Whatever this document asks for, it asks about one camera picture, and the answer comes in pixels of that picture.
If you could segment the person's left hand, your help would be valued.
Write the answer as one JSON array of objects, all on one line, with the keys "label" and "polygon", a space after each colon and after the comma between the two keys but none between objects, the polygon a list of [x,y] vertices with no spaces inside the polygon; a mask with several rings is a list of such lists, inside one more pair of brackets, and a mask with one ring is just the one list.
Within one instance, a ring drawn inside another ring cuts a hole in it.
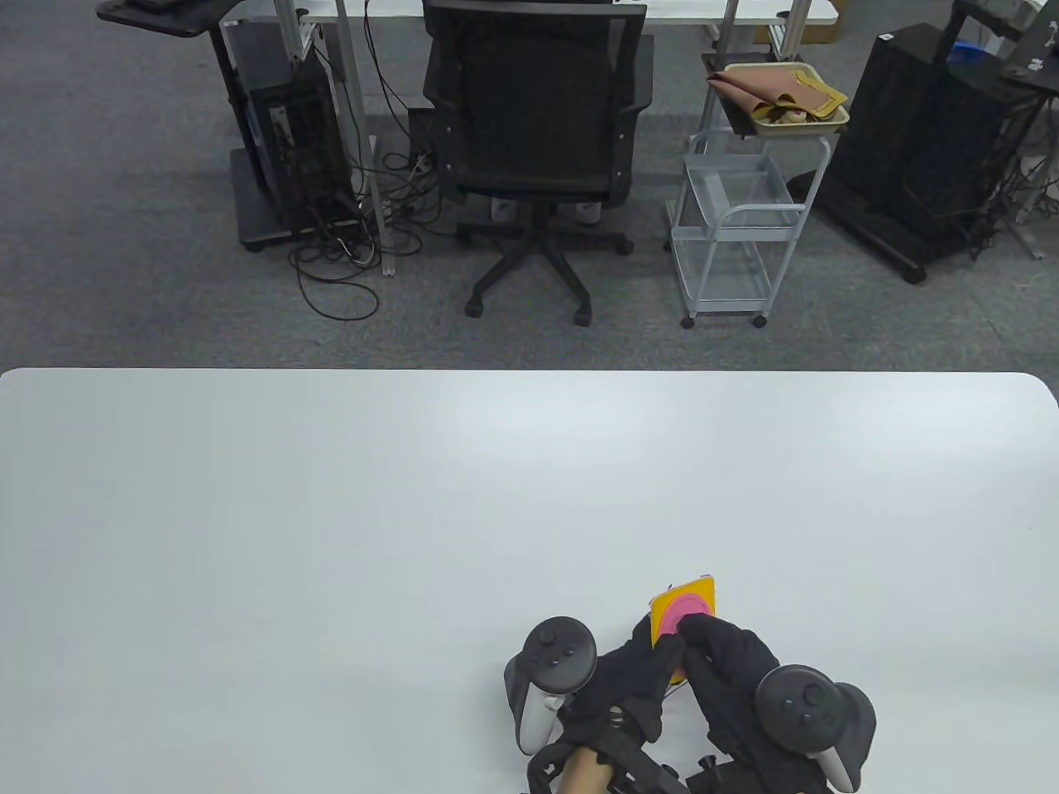
[{"label": "person's left hand", "polygon": [[663,729],[664,698],[684,649],[677,634],[652,640],[650,617],[643,617],[630,639],[597,658],[593,676],[568,701],[561,739],[587,746],[611,725],[638,745],[654,744]]}]

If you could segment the person's right hand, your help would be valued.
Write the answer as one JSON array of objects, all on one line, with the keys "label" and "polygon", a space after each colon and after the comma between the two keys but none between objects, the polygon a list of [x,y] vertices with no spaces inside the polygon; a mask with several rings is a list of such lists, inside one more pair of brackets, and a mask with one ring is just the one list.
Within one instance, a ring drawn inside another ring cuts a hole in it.
[{"label": "person's right hand", "polygon": [[765,730],[755,697],[779,661],[758,636],[710,614],[678,622],[692,693],[707,722],[707,740],[726,761],[703,764],[693,792],[828,793],[822,770]]}]

